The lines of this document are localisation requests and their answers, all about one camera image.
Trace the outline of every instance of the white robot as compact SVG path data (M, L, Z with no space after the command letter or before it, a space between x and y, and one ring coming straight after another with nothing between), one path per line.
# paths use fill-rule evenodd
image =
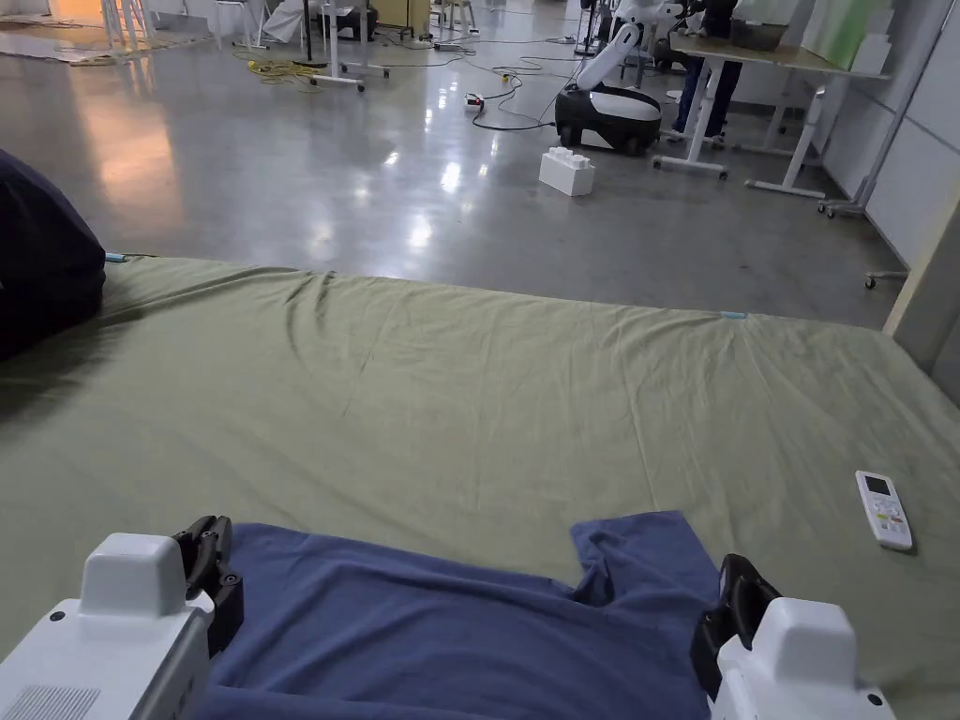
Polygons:
M856 634L836 605L782 597L740 555L720 568L690 659L711 720L896 720L856 674Z
M639 43L641 24L679 19L681 3L645 5L622 0L613 16L613 40L557 96L555 121L564 147L583 142L606 145L627 155L640 155L660 136L660 104L649 95L603 84L603 79ZM590 143L584 132L599 136Z
M189 720L244 620L230 539L229 518L207 516L172 538L104 540L80 600L60 602L0 664L2 716ZM720 600L690 646L712 720L896 720L856 677L840 608L780 597L736 555L723 562Z
M0 664L0 713L22 720L184 720L243 623L228 517L172 538L114 533L79 600L45 614Z

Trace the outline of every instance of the chair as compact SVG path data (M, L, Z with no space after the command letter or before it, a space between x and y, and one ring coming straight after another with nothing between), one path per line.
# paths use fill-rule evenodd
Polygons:
M450 16L448 20L446 15L447 8L450 8ZM455 21L454 16L458 10L460 11L460 19ZM469 13L470 17L469 24L467 24L467 13ZM470 0L442 0L440 4L440 10L436 12L436 15L438 16L437 24L440 26L441 30L444 28L445 21L449 23L448 27L451 37L453 35L454 22L459 22L460 27L464 30L467 30L469 34L477 32L476 18L473 16L473 5L471 4Z
M110 50L113 50L114 36L119 38L120 45L125 45L124 30L127 31L126 44L130 45L131 50L137 52L139 46L136 41L136 26L140 26L140 32L144 37L152 38L156 36L154 29L154 20L150 14L150 8L147 0L120 0L120 9L117 8L117 0L100 0L100 12L104 17L104 30L107 31L107 43ZM123 13L123 22L120 21L120 12Z
M253 14L253 7L251 6L251 0L214 0L213 3L213 35L217 38L217 50L222 48L222 35L220 32L220 8L221 6L233 6L240 9L240 16L243 19L243 38L244 44L247 45L247 49L251 50L251 37L250 37L250 27L247 25L247 17L250 17L250 20L253 22L253 25L256 26L256 46L262 47L260 44L263 39L263 23L267 17L267 3L264 2L260 6L260 19L257 21L256 16Z

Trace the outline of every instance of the dark blue pillow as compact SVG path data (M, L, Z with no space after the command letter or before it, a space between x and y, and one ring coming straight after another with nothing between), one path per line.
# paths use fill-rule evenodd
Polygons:
M0 150L0 360L92 316L104 261L54 184Z

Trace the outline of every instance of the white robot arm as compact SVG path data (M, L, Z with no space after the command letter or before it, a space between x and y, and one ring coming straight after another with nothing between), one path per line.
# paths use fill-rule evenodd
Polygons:
M4 717L188 716L243 622L230 539L222 516L172 538L109 536L86 560L80 599L60 602L0 664Z
M781 597L739 555L724 559L720 605L701 616L690 658L712 720L896 720L857 677L843 610Z
M593 90L603 82L624 58L627 57L640 39L638 23L654 23L658 20L672 19L684 11L680 3L658 3L642 5L635 0L622 0L613 15L613 25L621 20L624 25L617 31L613 40L599 55L584 65L577 76L577 87L581 90Z

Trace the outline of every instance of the green bed sheet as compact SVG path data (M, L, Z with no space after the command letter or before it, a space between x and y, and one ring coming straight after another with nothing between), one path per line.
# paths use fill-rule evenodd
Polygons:
M2 653L111 532L226 514L574 583L572 523L681 510L843 606L901 720L960 717L960 412L870 330L138 258L0 365L0 478Z

